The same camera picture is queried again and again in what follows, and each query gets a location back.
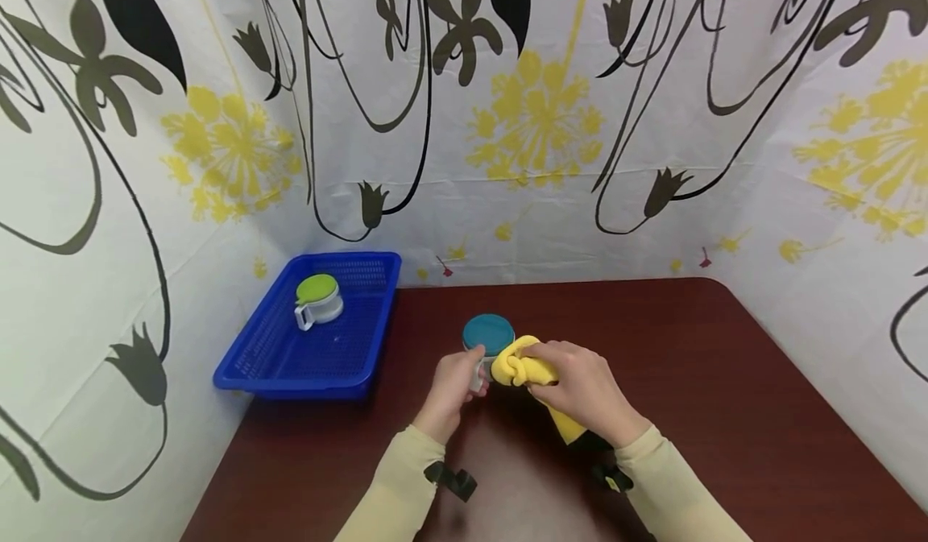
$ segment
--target yellow flower print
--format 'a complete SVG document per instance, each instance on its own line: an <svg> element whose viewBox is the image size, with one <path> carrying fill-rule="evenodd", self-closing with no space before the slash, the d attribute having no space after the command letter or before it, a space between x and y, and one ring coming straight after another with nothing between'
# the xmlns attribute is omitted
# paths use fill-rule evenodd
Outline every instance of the yellow flower print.
<svg viewBox="0 0 928 542"><path fill-rule="evenodd" d="M509 242L512 240L512 226L518 224L519 220L525 217L525 214L531 210L532 205L527 205L523 208L523 211L519 212L515 220L511 222L503 222L502 224L496 226L493 235L496 236L496 239L499 239L500 242Z"/></svg>
<svg viewBox="0 0 928 542"><path fill-rule="evenodd" d="M844 101L844 94L838 96L838 105L835 109L823 109L822 115L828 117L828 122L824 127L828 127L835 133L847 133L851 127L863 117L864 108L855 99Z"/></svg>
<svg viewBox="0 0 928 542"><path fill-rule="evenodd" d="M161 162L164 162L171 170L170 177L172 180L177 180L177 183L181 184L181 186L188 186L188 184L193 183L193 176L190 176L190 168L186 159L178 155L170 155L161 158Z"/></svg>
<svg viewBox="0 0 928 542"><path fill-rule="evenodd" d="M810 253L811 251L815 250L822 250L823 248L828 248L829 246L835 246L835 244L841 242L843 239L843 237L836 238L831 242L822 244L822 246L813 246L811 248L806 248L806 245L802 244L797 239L784 239L784 241L780 243L780 256L782 256L783 260L786 262L794 265L795 263L802 260L803 254Z"/></svg>
<svg viewBox="0 0 928 542"><path fill-rule="evenodd" d="M251 271L255 273L256 279L267 277L267 263L261 256L255 256L255 265L251 267Z"/></svg>
<svg viewBox="0 0 928 542"><path fill-rule="evenodd" d="M191 187L194 220L208 213L222 224L282 201L304 166L293 153L293 135L271 125L261 104L242 95L219 97L191 86L188 104L187 113L161 119L175 150L161 162L171 180Z"/></svg>
<svg viewBox="0 0 928 542"><path fill-rule="evenodd" d="M496 226L496 230L493 231L493 235L496 236L496 239L499 239L500 242L509 242L512 239L512 223L503 222L502 224Z"/></svg>
<svg viewBox="0 0 928 542"><path fill-rule="evenodd" d="M727 253L736 254L737 251L740 250L741 241L743 241L744 237L749 235L750 232L751 229L748 229L734 238L722 237L719 241L719 248L727 251Z"/></svg>
<svg viewBox="0 0 928 542"><path fill-rule="evenodd" d="M877 89L863 98L840 95L824 109L825 128L842 137L812 139L793 156L813 167L807 180L831 193L825 205L857 212L879 227L879 242L902 230L920 235L928 217L928 61L886 65Z"/></svg>
<svg viewBox="0 0 928 542"><path fill-rule="evenodd" d="M476 144L466 162L482 168L489 180L518 189L560 187L564 176L576 176L581 165L596 161L603 149L596 140L603 115L585 103L588 80L568 79L564 61L545 64L537 52L524 50L515 72L493 78L490 109L474 109L468 127Z"/></svg>
<svg viewBox="0 0 928 542"><path fill-rule="evenodd" d="M462 244L458 248L453 248L448 246L448 254L445 256L445 260L464 260L466 257L466 236L464 237Z"/></svg>

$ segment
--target tabletop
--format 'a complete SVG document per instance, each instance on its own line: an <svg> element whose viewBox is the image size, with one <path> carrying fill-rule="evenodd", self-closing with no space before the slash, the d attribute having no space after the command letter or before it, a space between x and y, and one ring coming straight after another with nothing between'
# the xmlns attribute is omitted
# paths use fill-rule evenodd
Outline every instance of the tabletop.
<svg viewBox="0 0 928 542"><path fill-rule="evenodd" d="M928 516L725 287L664 279L398 291L369 400L253 402L183 542L333 540L481 312L608 359L755 542L928 540ZM478 487L468 503L440 489L417 541L651 540L519 388L470 403L446 459Z"/></svg>

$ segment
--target yellow cleaning cloth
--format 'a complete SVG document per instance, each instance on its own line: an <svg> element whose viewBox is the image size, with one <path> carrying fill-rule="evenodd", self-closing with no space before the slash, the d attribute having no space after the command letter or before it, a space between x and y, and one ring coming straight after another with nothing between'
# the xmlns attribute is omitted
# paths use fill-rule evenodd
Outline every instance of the yellow cleaning cloth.
<svg viewBox="0 0 928 542"><path fill-rule="evenodd" d="M557 370L554 369L554 366L541 359L521 355L521 351L525 347L536 345L538 342L541 341L538 341L536 337L525 335L514 340L512 345L503 349L499 355L496 355L493 365L490 366L493 379L497 383L516 387L520 387L525 383L538 385L555 383L557 381ZM551 419L554 420L554 425L557 427L557 432L561 434L561 438L567 445L574 443L586 431L584 426L570 419L567 415L551 408L543 401L540 403L543 403L548 408Z"/></svg>

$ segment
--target blue plastic basket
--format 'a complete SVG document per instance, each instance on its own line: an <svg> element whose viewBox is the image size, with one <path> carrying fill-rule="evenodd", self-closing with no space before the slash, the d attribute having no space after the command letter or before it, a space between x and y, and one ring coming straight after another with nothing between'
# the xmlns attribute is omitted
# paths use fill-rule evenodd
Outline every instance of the blue plastic basket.
<svg viewBox="0 0 928 542"><path fill-rule="evenodd" d="M393 253L295 257L216 367L213 384L269 399L361 399L371 389L400 263ZM300 330L296 287L320 273L337 280L344 311Z"/></svg>

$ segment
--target beige sleeve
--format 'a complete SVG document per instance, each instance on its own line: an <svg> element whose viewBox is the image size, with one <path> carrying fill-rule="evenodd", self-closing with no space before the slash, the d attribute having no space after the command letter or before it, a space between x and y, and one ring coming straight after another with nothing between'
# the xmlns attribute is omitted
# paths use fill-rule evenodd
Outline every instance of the beige sleeve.
<svg viewBox="0 0 928 542"><path fill-rule="evenodd" d="M417 428L397 433L335 542L412 542L435 498L423 471L444 457L445 446Z"/></svg>
<svg viewBox="0 0 928 542"><path fill-rule="evenodd" d="M628 500L658 542L751 542L656 427L615 458L635 483Z"/></svg>

